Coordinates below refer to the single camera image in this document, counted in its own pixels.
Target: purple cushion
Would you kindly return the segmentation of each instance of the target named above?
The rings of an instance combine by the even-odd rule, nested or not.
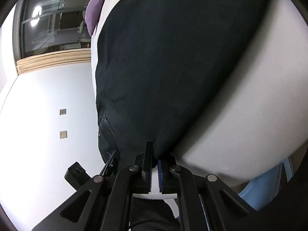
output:
[[[100,19],[100,13],[105,0],[90,0],[86,9],[85,21],[90,36],[93,35],[94,29]]]

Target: white fabric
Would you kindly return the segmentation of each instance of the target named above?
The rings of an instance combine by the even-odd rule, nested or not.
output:
[[[156,166],[152,171],[152,184],[151,192],[149,194],[133,194],[134,197],[142,199],[151,199],[151,200],[165,200],[165,199],[176,199],[177,194],[166,194],[163,195],[159,192],[159,182],[158,182],[158,167]]]
[[[105,1],[92,37],[95,93],[97,39],[118,1]],[[271,0],[236,70],[176,148],[178,163],[235,186],[293,153],[308,138],[307,64],[307,25],[290,0]]]

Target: electrical outlet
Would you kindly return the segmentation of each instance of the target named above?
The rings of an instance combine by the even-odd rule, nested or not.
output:
[[[66,109],[60,109],[60,115],[66,115]]]
[[[67,131],[60,131],[60,139],[67,138]]]

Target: window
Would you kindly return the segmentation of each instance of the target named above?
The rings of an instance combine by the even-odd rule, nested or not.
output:
[[[84,21],[90,0],[24,0],[20,22],[21,57],[89,48]]]

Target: light blue object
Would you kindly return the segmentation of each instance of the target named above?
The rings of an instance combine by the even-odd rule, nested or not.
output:
[[[288,158],[283,160],[283,166],[285,167],[285,173],[287,175],[287,181],[289,182],[289,180],[294,175],[293,166],[292,166],[292,162],[291,162],[291,158],[290,157],[288,157]]]
[[[287,158],[283,163],[251,180],[238,194],[239,197],[257,211],[269,204],[278,193],[282,164],[285,166],[287,180],[289,181],[293,176],[293,168],[291,160]]]

